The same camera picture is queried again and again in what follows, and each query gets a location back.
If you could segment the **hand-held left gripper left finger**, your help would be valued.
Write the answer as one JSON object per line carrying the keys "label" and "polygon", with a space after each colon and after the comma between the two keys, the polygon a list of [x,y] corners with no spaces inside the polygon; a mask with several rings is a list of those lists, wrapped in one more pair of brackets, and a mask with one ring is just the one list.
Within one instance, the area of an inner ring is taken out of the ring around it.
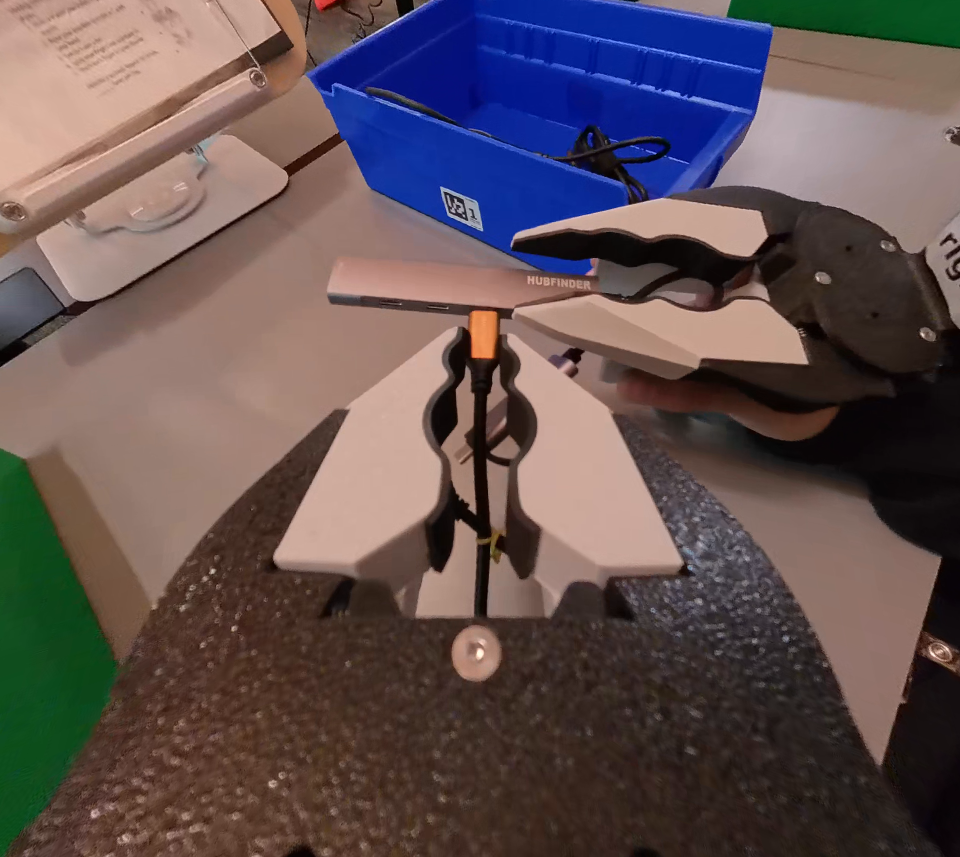
{"label": "hand-held left gripper left finger", "polygon": [[354,399],[273,562],[372,581],[415,616],[424,576],[453,547],[457,496],[444,444],[458,424],[462,330],[449,328]]}

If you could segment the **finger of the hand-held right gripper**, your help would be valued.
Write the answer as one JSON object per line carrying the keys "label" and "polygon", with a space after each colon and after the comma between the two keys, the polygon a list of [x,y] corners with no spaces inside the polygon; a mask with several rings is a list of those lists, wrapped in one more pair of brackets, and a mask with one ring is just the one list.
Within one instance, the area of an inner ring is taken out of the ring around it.
{"label": "finger of the hand-held right gripper", "polygon": [[788,196],[677,193],[518,231],[516,253],[588,260],[600,291],[765,291],[760,264],[788,234]]}
{"label": "finger of the hand-held right gripper", "polygon": [[511,316],[569,347],[670,380],[716,364],[810,364],[797,328],[754,295],[703,309],[661,296],[625,301],[594,283],[513,283]]}

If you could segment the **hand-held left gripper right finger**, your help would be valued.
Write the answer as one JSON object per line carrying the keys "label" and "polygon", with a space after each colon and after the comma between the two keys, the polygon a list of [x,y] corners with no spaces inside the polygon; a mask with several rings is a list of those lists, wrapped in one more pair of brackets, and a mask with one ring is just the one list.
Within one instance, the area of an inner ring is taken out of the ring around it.
{"label": "hand-held left gripper right finger", "polygon": [[515,335],[504,337],[504,553],[544,611],[569,586],[675,577],[684,562],[610,409]]}

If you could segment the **grey usb hub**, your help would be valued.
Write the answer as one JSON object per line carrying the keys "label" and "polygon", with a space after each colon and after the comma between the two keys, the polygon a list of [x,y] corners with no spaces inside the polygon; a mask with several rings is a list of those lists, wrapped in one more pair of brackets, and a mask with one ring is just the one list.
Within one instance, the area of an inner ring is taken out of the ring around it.
{"label": "grey usb hub", "polygon": [[510,318],[522,307],[604,296],[596,277],[450,263],[339,258],[327,283],[331,304]]}

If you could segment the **grey desk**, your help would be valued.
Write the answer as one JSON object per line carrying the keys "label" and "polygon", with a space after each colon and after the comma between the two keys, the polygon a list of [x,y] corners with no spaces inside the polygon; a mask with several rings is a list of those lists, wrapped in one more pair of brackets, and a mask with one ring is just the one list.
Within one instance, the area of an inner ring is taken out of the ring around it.
{"label": "grey desk", "polygon": [[[758,113],[721,173],[832,203],[920,250],[958,211],[958,51],[778,29]],[[291,173],[273,202],[2,366],[2,449],[28,461],[102,632],[124,659],[213,523],[331,411],[450,325],[331,307],[339,255],[510,266],[370,191],[313,86],[234,131]],[[618,402],[739,520],[822,643],[882,760],[939,559],[862,488],[775,462],[725,425]]]}

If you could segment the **person's right hand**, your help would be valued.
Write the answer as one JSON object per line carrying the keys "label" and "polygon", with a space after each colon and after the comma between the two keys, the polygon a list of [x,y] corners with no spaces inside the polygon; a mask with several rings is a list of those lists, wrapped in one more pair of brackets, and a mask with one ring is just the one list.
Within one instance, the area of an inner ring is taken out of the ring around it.
{"label": "person's right hand", "polygon": [[768,407],[741,391],[720,384],[671,381],[642,371],[629,370],[617,383],[627,402],[673,414],[722,415],[771,440],[799,442],[825,431],[840,407],[810,412],[787,412]]}

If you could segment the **blue plastic bin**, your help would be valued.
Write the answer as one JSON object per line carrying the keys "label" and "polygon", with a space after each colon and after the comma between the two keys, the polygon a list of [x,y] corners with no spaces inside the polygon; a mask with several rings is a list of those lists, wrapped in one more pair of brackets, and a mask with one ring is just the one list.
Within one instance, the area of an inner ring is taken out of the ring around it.
{"label": "blue plastic bin", "polygon": [[628,203],[566,162],[595,127],[656,200],[706,188],[759,106],[769,24],[618,0],[430,0],[309,73],[373,191],[511,253]]}

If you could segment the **instruction sheets on stand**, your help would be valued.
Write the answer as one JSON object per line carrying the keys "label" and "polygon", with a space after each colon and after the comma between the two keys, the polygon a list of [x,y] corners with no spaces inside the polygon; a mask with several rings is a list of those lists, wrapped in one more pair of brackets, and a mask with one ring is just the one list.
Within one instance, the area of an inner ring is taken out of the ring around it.
{"label": "instruction sheets on stand", "polygon": [[69,297],[97,302],[275,199],[288,183],[281,167],[224,132],[303,76],[306,40],[294,11],[305,61],[287,89],[69,215],[16,235],[2,233],[1,217],[2,258],[38,239]]}

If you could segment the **black phone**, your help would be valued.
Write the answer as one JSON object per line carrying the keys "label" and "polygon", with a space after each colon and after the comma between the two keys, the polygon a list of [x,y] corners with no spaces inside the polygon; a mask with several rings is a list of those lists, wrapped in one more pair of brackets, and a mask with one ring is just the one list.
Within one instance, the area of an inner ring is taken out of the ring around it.
{"label": "black phone", "polygon": [[26,339],[65,311],[34,269],[23,267],[1,282],[1,364],[27,348]]}

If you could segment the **printed instruction sheet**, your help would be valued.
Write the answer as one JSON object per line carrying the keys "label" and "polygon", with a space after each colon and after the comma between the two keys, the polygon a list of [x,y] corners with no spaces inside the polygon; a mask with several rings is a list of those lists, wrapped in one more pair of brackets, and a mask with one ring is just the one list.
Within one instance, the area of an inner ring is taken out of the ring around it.
{"label": "printed instruction sheet", "polygon": [[146,174],[305,61],[291,0],[1,0],[2,233]]}

